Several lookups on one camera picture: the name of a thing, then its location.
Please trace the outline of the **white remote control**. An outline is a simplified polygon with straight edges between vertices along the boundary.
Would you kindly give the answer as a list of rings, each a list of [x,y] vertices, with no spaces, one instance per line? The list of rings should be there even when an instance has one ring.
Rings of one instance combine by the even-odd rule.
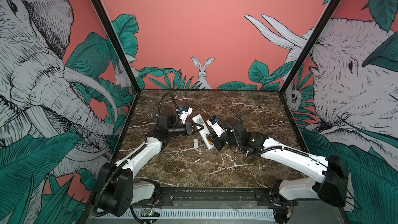
[[[198,115],[192,117],[192,121],[195,123],[202,124],[204,126],[204,129],[202,131],[200,131],[199,134],[200,134],[202,140],[204,141],[207,149],[208,150],[214,149],[213,143],[207,139],[207,137],[210,135],[210,131],[209,131],[203,117],[200,114],[198,114]]]

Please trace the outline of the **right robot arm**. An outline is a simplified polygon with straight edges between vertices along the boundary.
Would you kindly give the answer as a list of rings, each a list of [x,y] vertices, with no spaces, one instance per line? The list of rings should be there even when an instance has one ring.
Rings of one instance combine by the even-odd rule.
[[[247,157],[273,160],[295,169],[307,177],[283,180],[276,193],[283,199],[319,199],[334,207],[346,205],[348,174],[341,158],[313,155],[284,145],[266,134],[248,132],[240,121],[208,120],[213,129],[207,139],[217,150],[225,146],[237,147]]]

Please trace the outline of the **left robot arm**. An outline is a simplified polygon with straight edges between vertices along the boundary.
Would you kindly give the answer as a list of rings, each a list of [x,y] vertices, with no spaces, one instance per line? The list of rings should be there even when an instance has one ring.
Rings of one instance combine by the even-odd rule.
[[[159,115],[155,128],[144,135],[143,143],[132,153],[115,162],[105,163],[99,171],[94,186],[92,214],[122,216],[132,204],[149,200],[156,185],[151,181],[134,183],[136,174],[155,155],[159,154],[173,136],[194,135],[205,129],[205,124],[179,122],[176,114]]]

